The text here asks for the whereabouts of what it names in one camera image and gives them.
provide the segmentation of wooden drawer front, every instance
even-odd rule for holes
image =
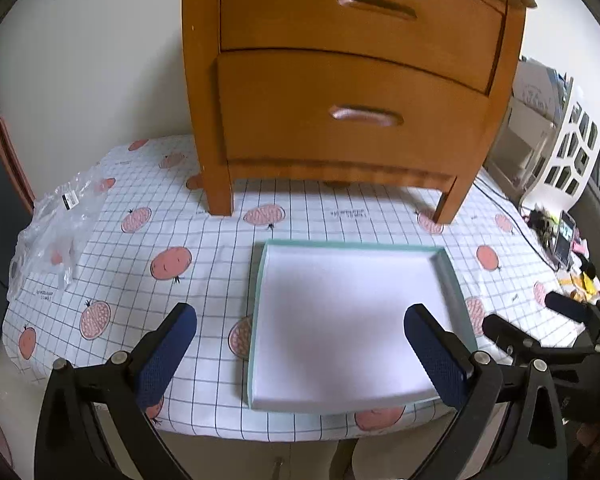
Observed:
[[[455,175],[482,135],[488,99],[359,56],[251,50],[218,58],[229,160],[353,162]]]
[[[485,92],[502,21],[480,0],[221,0],[221,47],[349,52]]]

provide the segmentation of plastic bag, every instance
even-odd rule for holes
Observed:
[[[72,282],[74,269],[91,237],[107,197],[96,166],[34,202],[31,224],[18,234],[9,268],[7,299],[13,301],[32,272],[58,276],[58,290]]]

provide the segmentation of floor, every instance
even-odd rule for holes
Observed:
[[[33,453],[43,391],[23,380],[0,347],[0,426],[13,455],[14,469],[22,480],[33,479]],[[109,444],[126,475],[141,479],[106,412],[100,412]],[[196,480],[240,478],[268,480],[274,462],[283,460],[281,480],[327,480],[337,442],[294,444],[248,442],[161,432],[165,443]]]

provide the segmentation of screw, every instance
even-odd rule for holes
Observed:
[[[542,359],[534,359],[534,368],[539,372],[546,371],[546,363]]]
[[[126,363],[126,358],[129,357],[129,354],[124,350],[118,350],[115,354],[111,356],[111,362],[115,365],[121,365]]]
[[[487,352],[478,351],[474,354],[475,362],[481,365],[487,365],[491,361],[491,356]]]
[[[54,370],[62,370],[66,366],[66,359],[59,357],[54,361]]]

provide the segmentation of bedsheet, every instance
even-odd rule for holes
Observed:
[[[582,330],[544,307],[545,292],[559,290],[556,277],[484,170],[454,222],[439,226],[429,219],[440,196],[433,190],[289,180],[235,182],[235,213],[210,216],[200,179],[186,185],[200,170],[191,136],[119,146],[99,164],[110,189],[74,282],[63,292],[53,275],[30,275],[9,306],[3,341],[25,377],[44,383],[57,357],[103,363],[186,301],[198,333],[163,400],[147,411],[163,430],[329,440],[398,431],[450,410],[440,400],[329,416],[250,410],[250,315],[268,238],[445,247],[478,346],[499,362],[509,357],[482,335],[485,314],[498,313],[546,346],[570,346]]]

